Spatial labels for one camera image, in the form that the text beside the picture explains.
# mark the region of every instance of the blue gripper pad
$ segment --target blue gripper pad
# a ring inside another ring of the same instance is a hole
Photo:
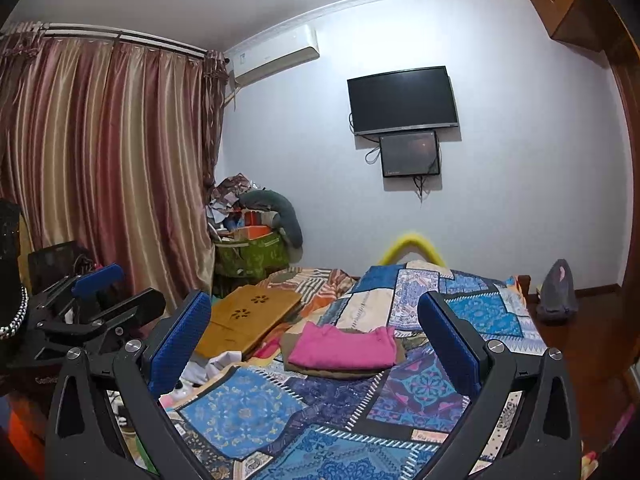
[[[111,264],[78,278],[71,289],[71,294],[75,298],[88,300],[99,290],[104,290],[111,283],[119,282],[123,279],[124,271],[122,267],[118,264]]]
[[[211,300],[198,292],[179,314],[150,361],[148,387],[157,399],[173,391],[211,317]]]
[[[418,322],[453,387],[459,394],[475,399],[481,389],[478,360],[428,293],[418,300]]]

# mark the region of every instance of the small monitor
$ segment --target small monitor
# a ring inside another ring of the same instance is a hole
[[[382,176],[439,175],[440,155],[435,132],[380,137]]]
[[[446,67],[369,75],[347,85],[356,135],[458,126]]]

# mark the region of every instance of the air conditioner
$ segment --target air conditioner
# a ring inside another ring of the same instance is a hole
[[[316,31],[303,25],[239,52],[232,59],[236,83],[247,86],[319,57]]]

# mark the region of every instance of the silver bolt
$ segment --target silver bolt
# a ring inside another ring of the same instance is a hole
[[[131,341],[127,341],[127,343],[124,345],[124,349],[127,352],[133,354],[133,352],[137,352],[138,350],[140,350],[141,346],[142,342],[140,341],[140,339],[132,339]]]
[[[80,357],[81,353],[82,353],[82,350],[79,349],[77,346],[74,346],[73,348],[69,349],[69,351],[66,353],[66,358],[67,359],[76,359],[76,358]]]
[[[488,341],[486,345],[489,347],[489,350],[491,350],[491,352],[494,352],[496,354],[501,354],[502,352],[504,352],[504,343],[502,341],[498,341],[497,339],[491,339],[491,341]]]
[[[560,359],[562,359],[562,352],[557,348],[550,348],[549,357],[551,357],[554,361],[559,361]]]

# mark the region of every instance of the green bag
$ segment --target green bag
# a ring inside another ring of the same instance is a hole
[[[289,255],[278,233],[255,240],[215,242],[215,273],[230,278],[263,280],[289,266]]]

